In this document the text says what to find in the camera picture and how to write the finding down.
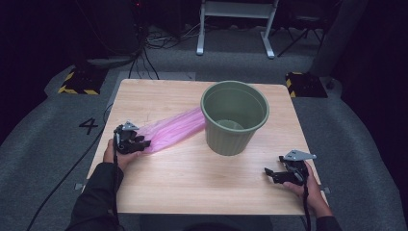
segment green bucket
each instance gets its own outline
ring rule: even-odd
[[[238,81],[223,81],[207,88],[201,97],[201,110],[207,144],[224,156],[243,152],[269,116],[265,97]]]

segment number 4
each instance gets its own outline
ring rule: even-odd
[[[86,128],[88,128],[87,135],[89,135],[89,134],[90,134],[90,130],[92,130],[92,128],[98,126],[98,125],[93,125],[94,122],[95,122],[95,119],[92,117],[92,118],[88,119],[87,121],[81,123],[81,124],[79,125],[79,127],[86,127]]]

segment black sleeve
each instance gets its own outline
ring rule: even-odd
[[[328,216],[328,217],[321,217],[316,220],[316,230],[317,231],[341,231],[342,228],[340,224],[337,222],[335,217]]]
[[[75,230],[116,230],[113,213],[115,203],[115,178],[117,188],[123,179],[123,172],[112,163],[99,164],[84,191],[78,196],[66,231]]]

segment human hand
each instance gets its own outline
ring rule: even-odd
[[[113,163],[114,162],[114,139],[110,139],[108,141],[108,147],[105,150],[105,153],[103,155],[103,162],[105,163]],[[140,152],[134,152],[134,153],[129,153],[126,155],[120,154],[119,152],[116,152],[117,155],[117,165],[122,169],[122,171],[127,168],[129,163],[133,162],[139,155]]]
[[[326,201],[323,199],[323,196],[321,195],[320,187],[318,181],[316,181],[312,168],[307,162],[305,162],[305,165],[309,172],[309,176],[307,178],[307,188],[309,193],[307,197],[307,203],[309,207],[315,211],[317,218],[333,216],[329,206],[327,205]],[[290,191],[294,192],[300,199],[303,199],[304,192],[303,186],[298,186],[291,182],[284,182],[283,186],[288,188]]]

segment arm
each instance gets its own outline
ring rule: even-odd
[[[123,179],[123,170],[136,159],[139,153],[117,154],[117,187]],[[109,140],[103,163],[99,164],[90,177],[84,191],[78,197],[71,214],[67,231],[116,230],[118,224],[113,214],[115,203],[114,143]]]
[[[309,191],[307,203],[315,212],[317,218],[317,230],[342,230],[336,218],[333,216],[331,209],[321,196],[320,187],[316,181],[312,168],[308,163],[305,162],[305,164],[309,172],[309,177],[307,178],[307,187]],[[303,197],[303,186],[297,186],[291,182],[285,182],[283,185],[290,191],[294,192],[300,199]]]

